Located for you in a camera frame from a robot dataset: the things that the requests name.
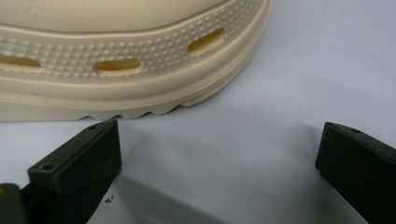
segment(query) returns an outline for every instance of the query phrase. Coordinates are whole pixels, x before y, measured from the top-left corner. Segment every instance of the textured sole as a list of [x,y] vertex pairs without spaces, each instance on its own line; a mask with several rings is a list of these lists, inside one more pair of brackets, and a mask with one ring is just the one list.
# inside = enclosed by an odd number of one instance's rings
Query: textured sole
[[[137,39],[143,38],[145,35],[165,36],[163,39],[159,39],[158,43],[148,42],[148,45],[151,43],[150,49],[154,50],[161,49],[163,47],[161,43],[168,36],[170,36],[168,44],[176,45],[172,43],[172,36],[175,35],[171,34],[172,32],[183,33],[184,27],[203,30],[201,35],[183,37],[184,43],[179,45],[184,46],[188,46],[191,42],[200,39],[213,30],[221,28],[226,32],[221,44],[199,55],[191,56],[188,52],[184,52],[187,47],[179,48],[180,52],[175,50],[176,57],[185,59],[184,62],[176,59],[176,64],[168,63],[164,65],[164,63],[155,64],[151,61],[145,61],[144,55],[147,55],[148,58],[155,58],[159,51],[149,51],[149,49],[145,51],[143,45],[138,50],[138,53],[142,53],[142,55],[137,58],[145,66],[138,74],[133,76],[100,77],[92,70],[86,74],[81,73],[82,75],[79,77],[73,77],[70,74],[78,74],[78,72],[57,72],[59,62],[55,61],[53,62],[58,65],[50,64],[48,65],[49,70],[46,70],[47,66],[44,64],[43,71],[40,74],[35,72],[32,75],[29,72],[23,72],[16,76],[13,71],[0,71],[0,121],[70,120],[84,117],[111,119],[115,116],[136,119],[146,113],[165,114],[178,105],[191,106],[197,104],[224,88],[246,65],[265,28],[270,6],[271,1],[251,1],[248,6],[241,6],[238,1],[230,1],[182,23],[143,34],[71,36],[0,27],[2,36],[8,35],[10,37],[19,34],[18,36],[21,39],[35,39],[37,42],[41,41],[40,43],[45,41],[68,43],[69,47],[63,47],[62,50],[68,49],[70,51],[72,49],[73,52],[63,51],[63,54],[68,56],[61,60],[61,63],[65,64],[80,62],[75,57],[79,56],[81,58],[84,53],[79,52],[78,49],[87,50],[86,46],[88,45],[96,47],[93,49],[97,51],[91,51],[93,56],[95,56],[93,52],[109,53],[110,50],[107,48],[111,48],[115,55],[119,56],[116,59],[128,58],[125,55],[120,56],[120,50],[125,49],[127,44],[125,38],[129,38],[129,35]],[[226,18],[221,16],[221,13],[227,13],[229,10],[227,7],[236,8],[233,13],[239,10],[238,8],[248,10],[248,15],[237,24],[231,21],[224,21],[221,24],[221,21],[219,21],[219,24],[214,27],[207,26],[207,30],[199,25],[203,23],[203,20],[211,21],[210,16]],[[23,43],[21,40],[11,42],[14,44]],[[114,43],[122,43],[120,45],[120,48],[122,48],[117,49]],[[37,44],[30,44],[30,46],[37,47]],[[52,51],[59,49],[54,44],[51,46]],[[26,51],[35,53],[34,49]],[[166,51],[169,53],[172,52],[172,49],[163,50],[163,52]],[[111,55],[110,53],[109,55],[109,58],[104,56],[102,61],[115,58],[114,54]],[[162,59],[166,61],[167,57],[164,55],[156,62]],[[81,63],[85,62],[87,66],[93,66],[96,63],[95,60],[84,61],[82,58],[81,60]],[[50,58],[44,58],[43,61],[51,62]]]

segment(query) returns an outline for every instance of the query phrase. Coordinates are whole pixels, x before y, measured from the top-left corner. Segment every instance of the shoe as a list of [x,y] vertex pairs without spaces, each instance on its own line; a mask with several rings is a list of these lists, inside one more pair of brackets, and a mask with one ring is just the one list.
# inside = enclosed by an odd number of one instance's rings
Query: shoe
[[3,0],[0,121],[199,103],[247,63],[271,0]]

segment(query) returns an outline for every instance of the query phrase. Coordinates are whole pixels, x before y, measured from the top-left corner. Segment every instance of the shoe sole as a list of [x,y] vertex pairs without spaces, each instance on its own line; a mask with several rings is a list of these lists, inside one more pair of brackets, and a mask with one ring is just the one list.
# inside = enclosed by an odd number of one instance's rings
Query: shoe sole
[[[34,72],[23,66],[0,71],[0,121],[136,119],[195,105],[223,89],[246,65],[270,7],[270,0],[228,1],[139,33],[76,35],[0,26],[0,52],[43,65]],[[197,55],[186,50],[219,29],[224,34],[217,46]],[[135,74],[100,76],[93,70],[96,63],[131,59],[131,54],[143,65]]]

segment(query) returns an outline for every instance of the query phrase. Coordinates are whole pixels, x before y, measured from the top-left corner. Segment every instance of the small hole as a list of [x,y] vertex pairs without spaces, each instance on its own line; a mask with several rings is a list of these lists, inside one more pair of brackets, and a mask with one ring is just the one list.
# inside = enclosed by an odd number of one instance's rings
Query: small hole
[[356,130],[356,129],[351,129],[350,131],[352,131],[353,133],[360,133],[361,131]]
[[99,77],[121,77],[139,73],[142,63],[137,59],[99,62],[94,69]]
[[206,35],[200,39],[197,39],[193,41],[189,45],[189,54],[191,56],[198,56],[200,54],[203,54],[210,49],[213,49],[217,45],[219,45],[225,37],[225,30],[223,28],[220,28],[218,30],[215,30],[214,32],[210,33],[209,35]]
[[0,68],[15,72],[40,72],[42,65],[30,58],[0,56]]
[[54,165],[52,163],[48,162],[41,166],[41,170],[49,171],[49,170],[52,170],[53,167],[54,167]]

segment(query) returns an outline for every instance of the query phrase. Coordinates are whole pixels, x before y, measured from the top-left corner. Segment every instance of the white surface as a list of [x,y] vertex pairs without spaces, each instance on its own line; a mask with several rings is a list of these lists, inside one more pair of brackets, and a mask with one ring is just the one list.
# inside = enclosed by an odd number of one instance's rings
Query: white surface
[[[317,173],[325,121],[396,147],[396,2],[275,0],[229,87],[120,120],[123,171],[90,224],[366,223]],[[98,121],[0,124],[0,182]]]

